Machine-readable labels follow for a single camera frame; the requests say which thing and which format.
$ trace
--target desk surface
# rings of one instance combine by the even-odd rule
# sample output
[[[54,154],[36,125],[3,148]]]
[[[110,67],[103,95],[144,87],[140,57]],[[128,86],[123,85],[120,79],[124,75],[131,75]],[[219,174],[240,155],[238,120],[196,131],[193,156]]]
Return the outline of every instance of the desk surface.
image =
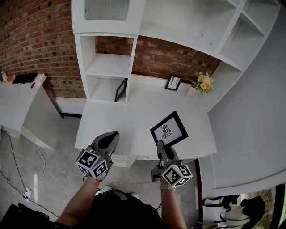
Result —
[[[0,124],[21,131],[28,110],[41,85],[0,84]]]
[[[78,130],[75,148],[83,149],[95,137],[118,131],[116,154],[156,156],[156,144],[150,129],[177,111],[188,138],[174,145],[179,156],[216,153],[215,140],[207,113],[180,91],[131,83],[128,103],[87,102]]]

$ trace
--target orange flower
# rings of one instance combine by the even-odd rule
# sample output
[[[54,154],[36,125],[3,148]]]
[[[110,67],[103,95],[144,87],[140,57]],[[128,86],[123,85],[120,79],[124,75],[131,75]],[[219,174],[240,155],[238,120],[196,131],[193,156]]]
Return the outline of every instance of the orange flower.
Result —
[[[205,83],[202,83],[201,84],[201,88],[203,88],[204,90],[206,89],[206,84]]]

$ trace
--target white cable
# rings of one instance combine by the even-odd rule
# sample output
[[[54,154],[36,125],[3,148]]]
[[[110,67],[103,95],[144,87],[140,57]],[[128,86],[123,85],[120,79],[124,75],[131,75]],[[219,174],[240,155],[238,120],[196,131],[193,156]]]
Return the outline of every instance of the white cable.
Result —
[[[44,170],[44,174],[43,174],[43,177],[42,177],[42,179],[41,179],[40,183],[39,183],[37,186],[33,186],[33,187],[30,187],[30,188],[38,188],[38,187],[39,187],[39,185],[41,184],[42,180],[44,179],[45,174],[46,174],[46,160],[45,160],[44,155],[41,153],[39,146],[38,146],[38,150],[39,150],[39,152],[40,152],[41,156],[42,156],[42,157],[43,157],[43,159],[44,159],[45,170]]]

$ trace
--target human arm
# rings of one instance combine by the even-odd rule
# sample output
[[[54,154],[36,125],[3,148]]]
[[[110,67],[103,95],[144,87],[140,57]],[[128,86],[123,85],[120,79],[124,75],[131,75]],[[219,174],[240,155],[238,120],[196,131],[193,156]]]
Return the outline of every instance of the human arm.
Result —
[[[67,204],[56,222],[72,227],[81,220],[92,205],[98,185],[99,182],[97,180],[87,178],[83,186]]]
[[[161,184],[168,184],[162,177]],[[162,221],[171,229],[186,229],[175,189],[161,190]]]

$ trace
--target insect drawing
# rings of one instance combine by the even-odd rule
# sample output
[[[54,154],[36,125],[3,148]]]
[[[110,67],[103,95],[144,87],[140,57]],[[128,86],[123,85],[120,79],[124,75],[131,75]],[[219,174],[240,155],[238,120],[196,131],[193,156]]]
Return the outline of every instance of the insect drawing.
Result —
[[[168,128],[167,125],[163,125],[162,129],[163,129],[163,136],[162,136],[162,138],[166,139],[166,137],[169,137],[169,136],[172,135],[172,131]]]

